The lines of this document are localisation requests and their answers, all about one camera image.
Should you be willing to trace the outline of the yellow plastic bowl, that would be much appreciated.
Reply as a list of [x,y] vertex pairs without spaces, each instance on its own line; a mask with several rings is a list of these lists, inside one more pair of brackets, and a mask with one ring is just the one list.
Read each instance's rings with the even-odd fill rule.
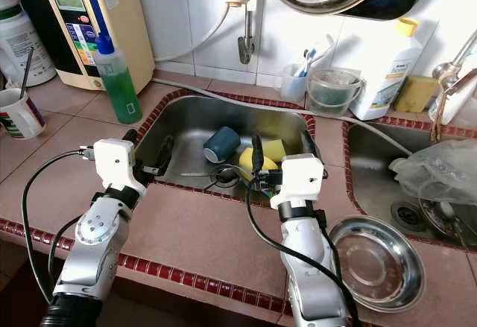
[[[243,170],[243,177],[245,177],[246,180],[252,180],[253,178],[251,161],[252,151],[252,147],[246,147],[245,151],[243,151],[239,157],[239,167],[241,167]],[[263,171],[271,171],[276,169],[279,169],[279,163],[275,163],[272,160],[265,158],[265,167],[263,168]]]

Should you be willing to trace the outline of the steel bowl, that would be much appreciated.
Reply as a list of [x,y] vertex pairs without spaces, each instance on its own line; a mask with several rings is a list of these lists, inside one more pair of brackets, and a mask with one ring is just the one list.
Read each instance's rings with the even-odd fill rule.
[[379,313],[413,308],[426,292],[425,266],[409,240],[368,215],[347,215],[330,229],[343,283],[358,304]]

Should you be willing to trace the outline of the yellow sponge green scourer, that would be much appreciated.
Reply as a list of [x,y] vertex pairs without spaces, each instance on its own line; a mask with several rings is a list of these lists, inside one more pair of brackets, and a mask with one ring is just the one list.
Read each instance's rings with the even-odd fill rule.
[[262,148],[263,156],[275,163],[282,163],[284,156],[286,156],[282,139],[262,141],[260,147]]

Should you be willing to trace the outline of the blue ceramic mug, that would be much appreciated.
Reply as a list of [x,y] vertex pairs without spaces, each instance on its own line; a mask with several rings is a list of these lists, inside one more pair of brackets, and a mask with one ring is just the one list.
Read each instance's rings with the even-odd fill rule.
[[225,163],[238,147],[241,146],[241,136],[231,127],[219,127],[202,145],[202,156],[212,164]]

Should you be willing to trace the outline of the green dish soap bottle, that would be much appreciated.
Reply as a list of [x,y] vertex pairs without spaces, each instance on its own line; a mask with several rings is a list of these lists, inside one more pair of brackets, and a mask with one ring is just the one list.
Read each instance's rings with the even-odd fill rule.
[[106,31],[99,32],[96,45],[98,51],[93,54],[93,61],[98,67],[104,91],[109,96],[117,120],[124,125],[139,122],[143,113],[123,52],[113,44]]

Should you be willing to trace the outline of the clear plastic measuring cup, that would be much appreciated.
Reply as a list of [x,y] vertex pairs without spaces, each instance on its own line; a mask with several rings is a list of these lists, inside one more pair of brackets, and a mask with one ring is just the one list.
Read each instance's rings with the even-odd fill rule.
[[311,69],[307,74],[306,109],[325,117],[346,115],[366,85],[354,69]]

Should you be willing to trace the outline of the small white cup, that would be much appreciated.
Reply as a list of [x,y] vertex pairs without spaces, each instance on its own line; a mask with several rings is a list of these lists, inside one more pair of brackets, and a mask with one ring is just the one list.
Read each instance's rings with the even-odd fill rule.
[[303,64],[293,63],[282,70],[279,96],[283,101],[299,102],[306,97],[308,79],[303,73],[303,68]]

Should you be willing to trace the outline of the blue white toothbrush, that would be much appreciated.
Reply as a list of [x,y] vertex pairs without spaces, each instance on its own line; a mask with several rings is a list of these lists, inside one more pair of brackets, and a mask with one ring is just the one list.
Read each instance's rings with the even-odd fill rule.
[[331,50],[331,48],[336,45],[336,42],[333,37],[331,37],[330,34],[325,34],[324,39],[320,39],[319,41],[316,41],[310,50],[304,51],[303,54],[303,62],[301,63],[299,69],[297,70],[296,76],[297,77],[306,77],[306,75],[309,72],[309,69],[325,54],[327,54],[328,51]]

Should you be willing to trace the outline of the white bottle yellow cap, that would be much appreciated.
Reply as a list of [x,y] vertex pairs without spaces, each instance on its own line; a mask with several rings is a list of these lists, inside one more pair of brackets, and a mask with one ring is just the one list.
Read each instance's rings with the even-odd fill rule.
[[392,30],[370,41],[368,50],[360,56],[357,69],[365,86],[350,105],[357,119],[373,120],[391,109],[406,76],[423,52],[423,44],[416,38],[418,27],[416,19],[399,18]]

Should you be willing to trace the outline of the white printed mug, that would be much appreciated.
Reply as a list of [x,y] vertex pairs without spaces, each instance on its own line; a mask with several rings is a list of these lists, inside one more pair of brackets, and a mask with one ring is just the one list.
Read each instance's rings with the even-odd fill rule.
[[27,93],[0,91],[0,123],[13,139],[34,139],[45,129],[45,120]]

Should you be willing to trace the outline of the mustard yellow sponge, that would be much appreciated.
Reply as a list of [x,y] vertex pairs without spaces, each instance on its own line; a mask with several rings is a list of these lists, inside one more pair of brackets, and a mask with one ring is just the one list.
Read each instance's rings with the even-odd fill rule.
[[432,102],[438,86],[438,81],[433,77],[409,76],[399,90],[393,109],[395,112],[423,112]]

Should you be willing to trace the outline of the black stirring stick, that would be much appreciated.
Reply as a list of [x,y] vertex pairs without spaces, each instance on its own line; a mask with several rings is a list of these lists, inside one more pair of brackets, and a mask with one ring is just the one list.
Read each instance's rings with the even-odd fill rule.
[[30,75],[31,65],[33,65],[34,52],[35,52],[35,47],[31,45],[31,47],[28,48],[28,55],[27,55],[26,61],[24,62],[24,71],[22,74],[22,79],[21,79],[20,88],[19,88],[19,95],[18,95],[19,100],[23,99],[24,96],[26,95],[26,85],[28,82],[28,75]]

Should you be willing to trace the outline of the clear plastic bag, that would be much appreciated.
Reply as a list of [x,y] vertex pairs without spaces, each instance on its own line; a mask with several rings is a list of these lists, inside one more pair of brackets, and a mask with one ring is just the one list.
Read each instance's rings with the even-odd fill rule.
[[409,197],[477,206],[477,139],[443,141],[396,158],[388,169]]

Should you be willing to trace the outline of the white plastic jug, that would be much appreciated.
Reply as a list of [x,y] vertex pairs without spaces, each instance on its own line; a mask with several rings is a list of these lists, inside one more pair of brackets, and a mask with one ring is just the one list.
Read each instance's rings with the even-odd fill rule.
[[44,84],[57,75],[57,69],[20,0],[0,0],[0,66],[10,85],[20,86],[31,45],[35,52],[26,86]]

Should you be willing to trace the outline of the chrome sink faucet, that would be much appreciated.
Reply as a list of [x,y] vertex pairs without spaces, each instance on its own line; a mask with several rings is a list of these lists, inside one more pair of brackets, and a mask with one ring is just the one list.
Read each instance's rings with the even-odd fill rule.
[[477,28],[464,41],[454,59],[432,69],[439,92],[429,110],[436,124],[449,125],[477,91]]

